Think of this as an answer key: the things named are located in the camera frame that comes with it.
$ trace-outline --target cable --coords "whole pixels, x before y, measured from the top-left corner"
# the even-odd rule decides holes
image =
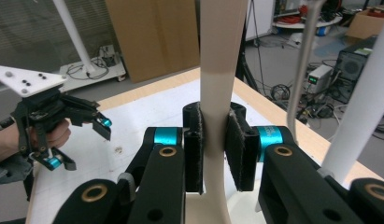
[[[330,66],[330,67],[334,67],[334,65],[330,65],[326,62],[337,62],[336,59],[326,59],[326,60],[322,60],[322,63],[325,64],[326,66]]]
[[[271,88],[270,95],[273,98],[273,100],[289,100],[291,95],[291,90],[289,89],[288,86],[279,84]]]
[[[255,12],[255,2],[254,0],[251,0],[250,1],[250,7],[252,7],[252,11],[253,11],[253,19],[254,19],[254,26],[255,26],[255,34],[256,34],[256,39],[259,40],[259,35],[258,35],[258,26],[256,24],[256,12]],[[263,93],[264,95],[266,96],[267,93],[265,91],[265,85],[264,85],[264,79],[263,79],[263,69],[262,69],[262,57],[261,57],[261,50],[259,48],[259,44],[257,46],[255,46],[257,49],[258,49],[258,55],[259,55],[259,68],[260,68],[260,71],[261,71],[261,80],[262,82],[262,87],[263,87]]]
[[[80,78],[80,77],[73,77],[72,75],[73,74],[75,74],[75,73],[77,73],[78,71],[80,71],[80,70],[82,70],[82,68],[83,68],[83,64],[82,65],[78,65],[78,66],[74,66],[73,64],[72,65],[70,65],[69,67],[68,67],[68,69],[67,69],[67,71],[66,71],[66,73],[71,77],[71,78],[73,78],[73,79],[75,79],[75,80],[89,80],[89,79],[91,79],[91,80],[96,80],[96,79],[100,79],[100,78],[102,78],[102,77],[104,77],[104,76],[106,76],[108,73],[109,73],[109,68],[105,65],[105,62],[101,59],[101,58],[99,58],[99,53],[101,52],[101,50],[103,51],[103,54],[104,54],[104,57],[105,56],[107,56],[107,51],[106,50],[104,50],[102,47],[99,47],[98,49],[97,49],[97,51],[96,51],[96,57],[95,58],[93,58],[93,59],[91,59],[91,62],[93,63],[93,64],[95,64],[97,67],[99,67],[99,68],[105,68],[105,71],[102,73],[102,74],[100,74],[100,75],[97,75],[97,76],[95,76],[95,77],[91,77],[90,76],[90,73],[86,73],[86,78]]]
[[[375,135],[375,134],[373,134],[373,133],[372,133],[372,136],[374,136],[375,138],[378,138],[378,139],[380,139],[380,140],[383,140],[383,141],[384,141],[384,138],[382,138],[382,137],[379,137],[379,136],[377,136],[377,135]]]

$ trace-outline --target white pole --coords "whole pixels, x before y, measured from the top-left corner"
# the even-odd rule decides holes
[[[231,223],[224,193],[224,135],[247,4],[247,0],[201,1],[201,112],[206,137],[203,170],[206,193],[187,196],[187,224]]]
[[[87,53],[86,48],[84,48],[83,42],[81,41],[80,35],[78,34],[78,29],[76,28],[75,23],[70,16],[66,3],[64,0],[53,0],[53,2],[57,7],[58,12],[60,13],[61,19],[64,22],[66,30],[69,33],[76,50],[78,51],[78,56],[84,64],[83,71],[89,73],[94,72],[95,69],[92,66],[89,54]]]
[[[384,27],[322,163],[342,183],[384,115]]]

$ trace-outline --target white stand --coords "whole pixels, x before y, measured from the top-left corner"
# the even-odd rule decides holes
[[[63,20],[64,25],[66,27],[66,30],[69,33],[72,39],[72,42],[75,45],[76,50],[78,51],[78,56],[81,59],[81,62],[79,63],[71,63],[61,67],[60,74],[63,74],[63,75],[66,75],[69,67],[71,66],[76,66],[76,67],[80,66],[81,68],[75,74],[72,74],[72,77],[75,77],[77,79],[73,79],[72,81],[65,83],[64,87],[62,88],[62,91],[70,91],[75,88],[93,84],[95,82],[102,81],[111,77],[119,77],[124,75],[125,74],[124,66],[121,60],[118,60],[118,63],[115,66],[108,68],[108,73],[104,77],[93,79],[94,77],[101,76],[107,70],[105,68],[97,67],[90,60],[87,50],[84,47],[83,42],[81,41],[80,35],[78,34],[78,29],[76,28],[75,23],[73,22],[72,17],[70,16],[69,10],[64,0],[53,0],[53,2],[54,2],[54,5],[57,7],[58,13],[61,16],[61,19]]]
[[[102,48],[108,48],[109,54],[114,55],[116,65],[108,67],[107,68],[108,73],[106,75],[100,77],[107,70],[105,68],[101,68],[101,67],[96,66],[95,64],[92,64],[92,66],[94,68],[94,72],[90,73],[90,78],[87,77],[85,71],[83,71],[82,69],[78,69],[78,68],[81,68],[81,66],[83,65],[83,62],[71,63],[71,64],[64,65],[60,68],[60,74],[61,75],[67,75],[69,81],[65,82],[64,86],[61,87],[61,91],[71,91],[73,89],[87,86],[87,85],[90,85],[90,84],[93,84],[93,83],[96,83],[99,81],[107,80],[109,78],[121,77],[125,74],[124,65],[121,62],[119,54],[114,52],[113,46],[112,45],[103,46]],[[95,62],[97,60],[97,58],[92,58],[92,61]]]

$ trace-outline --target black cable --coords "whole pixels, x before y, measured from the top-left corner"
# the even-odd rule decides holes
[[[378,139],[380,139],[380,140],[383,140],[383,141],[384,141],[384,138],[382,138],[382,137],[379,137],[379,136],[377,136],[377,135],[375,135],[375,134],[373,134],[373,133],[372,133],[372,136],[374,136],[375,138],[378,138]]]
[[[256,34],[256,39],[259,41],[259,37],[258,37],[258,27],[257,27],[257,24],[256,24],[256,12],[255,12],[255,2],[254,0],[251,0],[250,1],[250,6],[252,7],[252,10],[253,10],[253,19],[254,19],[254,25],[255,25],[255,34]],[[261,57],[261,50],[259,48],[259,44],[257,46],[255,46],[257,49],[258,49],[258,55],[259,55],[259,68],[260,68],[260,71],[261,71],[261,80],[262,80],[262,87],[263,87],[263,93],[264,95],[267,95],[267,93],[265,92],[265,85],[264,85],[264,80],[263,80],[263,69],[262,69],[262,57]]]
[[[271,88],[270,95],[274,100],[289,100],[291,90],[289,87],[279,84]]]
[[[327,62],[337,62],[337,59],[326,59],[322,60],[322,63],[325,64],[326,66],[334,67],[334,65],[330,65]]]

